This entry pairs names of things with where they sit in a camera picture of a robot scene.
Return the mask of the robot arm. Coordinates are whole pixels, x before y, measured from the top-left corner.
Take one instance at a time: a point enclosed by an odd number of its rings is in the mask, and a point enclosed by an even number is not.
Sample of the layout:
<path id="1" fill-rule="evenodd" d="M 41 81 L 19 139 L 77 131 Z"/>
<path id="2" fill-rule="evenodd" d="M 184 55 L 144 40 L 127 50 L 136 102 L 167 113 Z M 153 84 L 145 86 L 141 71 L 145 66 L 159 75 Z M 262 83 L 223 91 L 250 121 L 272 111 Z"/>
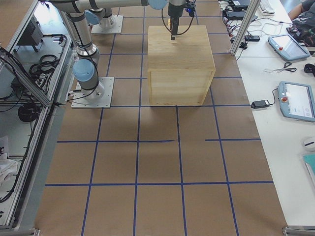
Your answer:
<path id="1" fill-rule="evenodd" d="M 89 25 L 99 25 L 102 29 L 108 30 L 115 26 L 116 20 L 112 16 L 111 8 L 88 9 L 85 10 L 85 16 Z"/>
<path id="2" fill-rule="evenodd" d="M 188 0 L 52 0 L 59 11 L 66 14 L 69 27 L 72 30 L 72 40 L 77 43 L 77 54 L 81 57 L 91 57 L 96 53 L 97 47 L 93 44 L 85 11 L 102 11 L 112 7 L 150 6 L 156 10 L 163 10 L 168 5 L 170 17 L 171 40 L 178 35 L 179 20 L 183 10 L 189 7 Z"/>

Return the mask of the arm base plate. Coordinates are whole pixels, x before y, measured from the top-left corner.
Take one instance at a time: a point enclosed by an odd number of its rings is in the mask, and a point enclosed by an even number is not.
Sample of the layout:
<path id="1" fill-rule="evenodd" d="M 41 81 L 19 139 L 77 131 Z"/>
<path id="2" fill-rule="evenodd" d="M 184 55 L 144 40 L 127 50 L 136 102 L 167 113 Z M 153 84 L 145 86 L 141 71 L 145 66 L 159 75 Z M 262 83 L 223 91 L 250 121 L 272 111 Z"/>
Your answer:
<path id="1" fill-rule="evenodd" d="M 114 77 L 99 77 L 99 84 L 95 91 L 87 97 L 89 92 L 83 90 L 74 94 L 71 101 L 73 109 L 98 109 L 111 107 L 112 94 L 114 87 Z"/>
<path id="2" fill-rule="evenodd" d="M 122 32 L 123 15 L 112 15 L 103 18 L 100 22 L 93 26 L 92 34 L 117 34 Z"/>

